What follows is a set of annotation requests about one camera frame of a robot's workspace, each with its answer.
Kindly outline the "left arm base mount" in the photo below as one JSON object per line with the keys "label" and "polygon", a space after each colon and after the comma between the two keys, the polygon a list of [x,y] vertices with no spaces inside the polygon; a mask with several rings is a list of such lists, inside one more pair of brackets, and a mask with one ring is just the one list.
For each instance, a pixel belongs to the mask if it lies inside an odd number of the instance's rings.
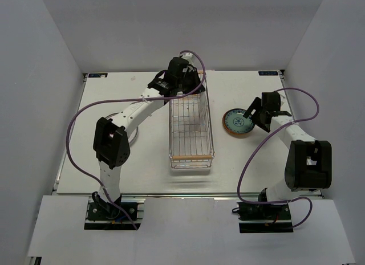
{"label": "left arm base mount", "polygon": [[93,192],[88,200],[84,229],[105,231],[138,230],[143,218],[144,205],[138,202],[122,202],[121,197],[117,199],[116,204],[125,213],[102,200],[97,192]]}

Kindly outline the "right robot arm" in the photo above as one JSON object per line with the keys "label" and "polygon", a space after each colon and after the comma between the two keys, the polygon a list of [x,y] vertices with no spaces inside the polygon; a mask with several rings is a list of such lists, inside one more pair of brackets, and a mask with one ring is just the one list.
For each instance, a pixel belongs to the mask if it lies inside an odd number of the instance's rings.
{"label": "right robot arm", "polygon": [[258,213],[269,219],[278,212],[276,202],[287,202],[302,191],[328,189],[332,183],[332,146],[307,134],[288,111],[281,110],[278,92],[263,92],[249,107],[254,125],[277,136],[288,148],[284,176],[275,185],[263,189]]}

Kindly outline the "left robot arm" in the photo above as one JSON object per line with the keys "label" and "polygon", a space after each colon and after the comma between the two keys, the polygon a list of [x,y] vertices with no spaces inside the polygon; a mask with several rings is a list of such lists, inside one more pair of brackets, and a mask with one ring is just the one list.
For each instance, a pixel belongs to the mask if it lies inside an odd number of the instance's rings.
{"label": "left robot arm", "polygon": [[131,152],[130,134],[171,100],[206,91],[205,78],[199,76],[192,58],[190,52],[175,56],[167,69],[155,75],[139,98],[130,100],[129,106],[112,118],[102,117],[97,121],[93,149],[99,161],[100,188],[92,198],[107,218],[114,219],[120,214],[120,173]]}

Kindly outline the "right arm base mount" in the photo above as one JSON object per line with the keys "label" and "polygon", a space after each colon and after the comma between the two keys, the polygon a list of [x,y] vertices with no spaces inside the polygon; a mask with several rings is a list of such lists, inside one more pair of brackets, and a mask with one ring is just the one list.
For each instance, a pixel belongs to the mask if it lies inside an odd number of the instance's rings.
{"label": "right arm base mount", "polygon": [[288,205],[252,205],[238,202],[232,213],[238,216],[241,234],[292,233]]}

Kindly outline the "aluminium table rail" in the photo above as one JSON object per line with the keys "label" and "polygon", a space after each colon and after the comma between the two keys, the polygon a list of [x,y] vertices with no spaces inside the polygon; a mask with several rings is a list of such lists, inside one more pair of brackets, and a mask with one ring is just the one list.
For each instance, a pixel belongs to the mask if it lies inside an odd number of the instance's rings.
{"label": "aluminium table rail", "polygon": [[[72,196],[72,197],[90,197],[91,193],[57,193],[53,191],[51,193],[52,196]],[[241,193],[243,198],[254,198],[257,199],[259,193]],[[213,198],[238,198],[236,193],[122,193],[121,196],[123,198],[148,198],[148,197],[213,197]],[[308,193],[302,196],[309,198],[324,198],[321,192],[317,193]]]}

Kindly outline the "wire dish rack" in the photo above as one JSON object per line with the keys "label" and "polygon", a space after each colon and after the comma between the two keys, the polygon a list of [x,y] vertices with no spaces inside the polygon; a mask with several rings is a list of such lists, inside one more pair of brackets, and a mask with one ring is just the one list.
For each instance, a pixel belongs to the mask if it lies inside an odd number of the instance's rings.
{"label": "wire dish rack", "polygon": [[199,94],[169,102],[169,159],[173,171],[208,171],[215,157],[209,94],[206,115],[199,117]]}

